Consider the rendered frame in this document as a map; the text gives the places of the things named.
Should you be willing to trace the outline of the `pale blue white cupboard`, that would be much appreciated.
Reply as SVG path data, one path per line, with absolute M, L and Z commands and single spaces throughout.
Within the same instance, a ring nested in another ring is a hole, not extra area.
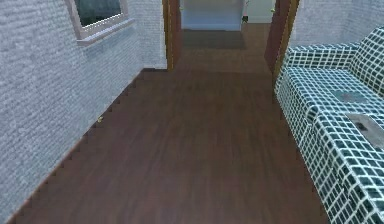
M 240 31 L 245 0 L 180 0 L 181 27 Z

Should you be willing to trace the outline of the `brown wooden room door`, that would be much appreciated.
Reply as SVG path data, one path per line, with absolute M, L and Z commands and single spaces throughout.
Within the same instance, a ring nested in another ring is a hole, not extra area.
M 288 46 L 300 0 L 275 0 L 264 59 L 275 78 Z

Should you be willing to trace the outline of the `green white checked sofa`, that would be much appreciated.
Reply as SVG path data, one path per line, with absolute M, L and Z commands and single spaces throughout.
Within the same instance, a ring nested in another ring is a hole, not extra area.
M 289 48 L 275 94 L 329 224 L 384 224 L 384 150 L 354 134 L 346 116 L 372 115 L 384 127 L 384 26 L 359 42 Z

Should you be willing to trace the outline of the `pale framed window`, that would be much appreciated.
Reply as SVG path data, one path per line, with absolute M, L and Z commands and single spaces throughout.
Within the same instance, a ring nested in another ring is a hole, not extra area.
M 127 0 L 64 0 L 80 46 L 89 46 L 134 22 Z

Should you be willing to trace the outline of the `small grey flat item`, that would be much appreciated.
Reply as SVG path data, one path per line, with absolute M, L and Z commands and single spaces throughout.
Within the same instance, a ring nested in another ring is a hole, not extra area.
M 368 100 L 359 92 L 354 91 L 332 91 L 332 94 L 344 103 L 367 103 Z

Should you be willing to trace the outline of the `grey flat laptop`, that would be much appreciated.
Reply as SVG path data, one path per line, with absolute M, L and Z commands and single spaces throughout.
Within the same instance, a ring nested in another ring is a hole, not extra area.
M 372 115 L 347 113 L 353 133 L 363 138 L 371 147 L 384 150 L 384 127 Z

